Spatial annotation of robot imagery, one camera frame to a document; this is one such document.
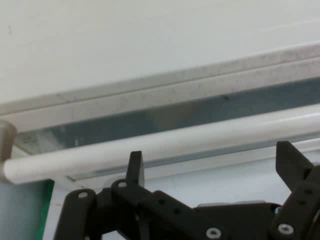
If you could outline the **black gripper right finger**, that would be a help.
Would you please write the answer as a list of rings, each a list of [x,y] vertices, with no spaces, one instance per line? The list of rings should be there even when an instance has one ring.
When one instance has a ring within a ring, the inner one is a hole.
[[[291,191],[272,220],[274,240],[320,238],[320,167],[313,165],[288,141],[276,144],[275,169]]]

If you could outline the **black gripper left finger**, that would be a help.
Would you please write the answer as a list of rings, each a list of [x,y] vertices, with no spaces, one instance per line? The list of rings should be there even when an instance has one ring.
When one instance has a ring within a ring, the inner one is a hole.
[[[130,154],[126,176],[96,194],[75,190],[64,200],[56,240],[100,240],[117,231],[127,240],[223,240],[221,226],[162,191],[144,187],[141,151]]]

